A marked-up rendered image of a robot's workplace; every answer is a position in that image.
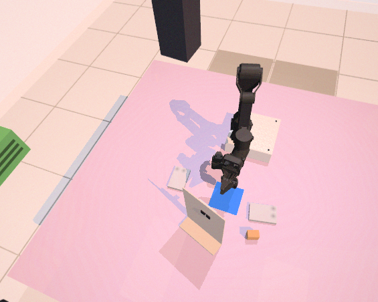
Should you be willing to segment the small orange block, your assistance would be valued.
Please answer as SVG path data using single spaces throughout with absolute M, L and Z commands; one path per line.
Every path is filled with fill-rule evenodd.
M 247 230 L 247 240 L 258 240 L 260 237 L 259 230 Z

